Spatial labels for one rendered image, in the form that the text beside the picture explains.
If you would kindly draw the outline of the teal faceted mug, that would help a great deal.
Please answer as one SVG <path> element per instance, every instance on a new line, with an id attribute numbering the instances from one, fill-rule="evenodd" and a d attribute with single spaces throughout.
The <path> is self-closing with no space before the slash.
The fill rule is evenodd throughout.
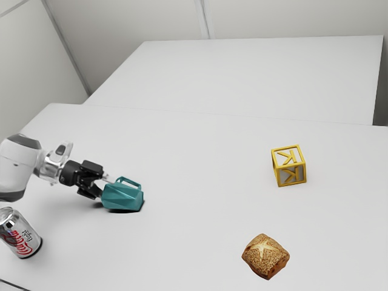
<path id="1" fill-rule="evenodd" d="M 141 184 L 120 176 L 113 184 L 106 184 L 101 195 L 106 209 L 138 212 L 144 203 Z"/>

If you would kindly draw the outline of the seeded bread roll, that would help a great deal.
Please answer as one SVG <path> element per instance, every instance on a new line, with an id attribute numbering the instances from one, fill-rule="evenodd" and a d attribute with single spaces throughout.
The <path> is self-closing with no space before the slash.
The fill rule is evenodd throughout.
<path id="1" fill-rule="evenodd" d="M 241 258 L 254 273 L 269 280 L 286 266 L 290 254 L 273 238 L 261 233 L 248 243 Z"/>

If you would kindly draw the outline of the silver soda can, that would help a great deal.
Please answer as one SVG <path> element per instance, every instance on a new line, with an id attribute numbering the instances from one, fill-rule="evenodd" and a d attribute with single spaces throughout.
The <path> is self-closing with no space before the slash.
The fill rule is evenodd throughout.
<path id="1" fill-rule="evenodd" d="M 42 245 L 36 230 L 11 207 L 0 208 L 0 241 L 21 259 L 33 256 Z"/>

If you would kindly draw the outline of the yellow letter block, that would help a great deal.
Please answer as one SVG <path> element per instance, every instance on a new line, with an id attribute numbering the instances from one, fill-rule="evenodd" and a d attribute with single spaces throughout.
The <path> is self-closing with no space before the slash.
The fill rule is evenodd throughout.
<path id="1" fill-rule="evenodd" d="M 298 144 L 272 149 L 271 157 L 278 187 L 307 182 L 306 161 Z"/>

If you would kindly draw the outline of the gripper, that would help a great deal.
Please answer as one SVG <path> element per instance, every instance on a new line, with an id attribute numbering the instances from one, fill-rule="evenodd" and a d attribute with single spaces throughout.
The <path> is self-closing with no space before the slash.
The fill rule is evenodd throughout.
<path id="1" fill-rule="evenodd" d="M 84 160 L 81 164 L 68 160 L 59 176 L 59 182 L 65 186 L 78 186 L 77 193 L 89 199 L 96 199 L 102 196 L 100 189 L 94 181 L 101 179 L 106 183 L 114 184 L 116 179 L 106 172 L 103 167 L 94 162 Z"/>

